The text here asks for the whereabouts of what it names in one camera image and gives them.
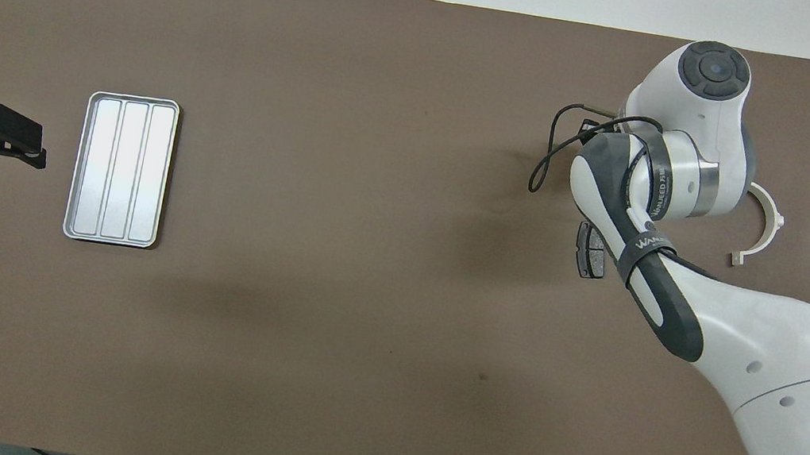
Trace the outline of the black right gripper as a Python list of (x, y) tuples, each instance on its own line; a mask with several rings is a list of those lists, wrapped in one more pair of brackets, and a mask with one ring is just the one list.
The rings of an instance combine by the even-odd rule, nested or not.
[(613, 133), (617, 131), (617, 128), (618, 125), (615, 122), (596, 122), (590, 118), (584, 119), (579, 126), (577, 140), (580, 144), (586, 145), (592, 138), (598, 137), (599, 135), (605, 135), (607, 133)]

